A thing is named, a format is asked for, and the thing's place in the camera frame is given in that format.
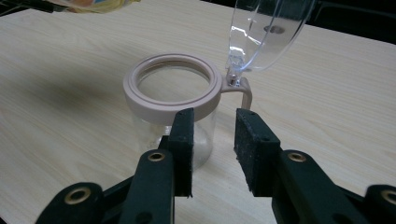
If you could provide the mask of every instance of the light wood tabletop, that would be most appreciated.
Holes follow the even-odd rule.
[[[233,9],[142,0],[107,14],[26,10],[0,18],[0,217],[33,223],[77,182],[103,189],[134,174],[142,151],[122,90],[150,55],[201,55],[225,73]],[[305,26],[271,68],[246,73],[251,109],[284,149],[311,155],[363,195],[396,186],[396,46]],[[238,93],[221,98],[211,157],[176,199],[176,223],[276,223],[233,152]]]

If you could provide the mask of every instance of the transparent jar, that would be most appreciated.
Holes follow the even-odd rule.
[[[244,108],[250,108],[251,91],[245,85],[232,87],[211,62],[182,53],[160,54],[138,63],[123,81],[126,101],[133,112],[134,132],[143,151],[157,148],[169,135],[175,114],[194,108],[193,167],[209,158],[213,148],[216,108],[223,92],[244,93]]]

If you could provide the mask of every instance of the table surface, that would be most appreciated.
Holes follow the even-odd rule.
[[[122,90],[133,65],[166,51],[220,71],[233,10],[197,0],[142,0],[116,12],[27,10],[0,18],[0,216],[35,222],[61,189],[107,189],[134,174],[141,151]],[[333,182],[363,195],[396,186],[396,47],[305,26],[271,68],[246,74],[252,110],[284,149],[310,154]],[[240,95],[218,107],[215,144],[176,199],[176,223],[275,223],[233,152]]]

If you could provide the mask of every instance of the transparent lid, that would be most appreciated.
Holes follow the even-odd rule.
[[[273,64],[301,31],[315,0],[237,0],[230,31],[229,73]]]

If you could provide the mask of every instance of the beige plastic ring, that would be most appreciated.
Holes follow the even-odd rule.
[[[200,96],[179,102],[163,102],[147,97],[138,89],[139,81],[149,69],[156,66],[175,65],[188,67],[202,73],[209,86]],[[214,64],[201,57],[184,53],[165,53],[149,57],[138,63],[123,80],[127,105],[139,118],[165,126],[173,123],[177,111],[194,108],[195,121],[203,119],[216,109],[221,96],[222,75]]]

